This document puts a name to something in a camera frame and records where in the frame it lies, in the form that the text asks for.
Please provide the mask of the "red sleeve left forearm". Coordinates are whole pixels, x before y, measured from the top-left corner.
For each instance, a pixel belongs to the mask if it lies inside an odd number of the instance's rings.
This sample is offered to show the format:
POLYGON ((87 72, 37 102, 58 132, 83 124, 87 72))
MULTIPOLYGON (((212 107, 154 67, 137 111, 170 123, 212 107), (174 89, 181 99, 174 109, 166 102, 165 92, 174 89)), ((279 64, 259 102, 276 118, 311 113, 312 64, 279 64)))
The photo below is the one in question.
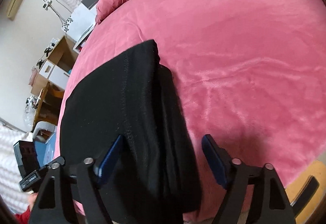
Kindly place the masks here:
POLYGON ((30 207, 28 206, 26 211, 22 214, 15 214, 15 218, 19 224, 28 224, 30 218, 30 207))

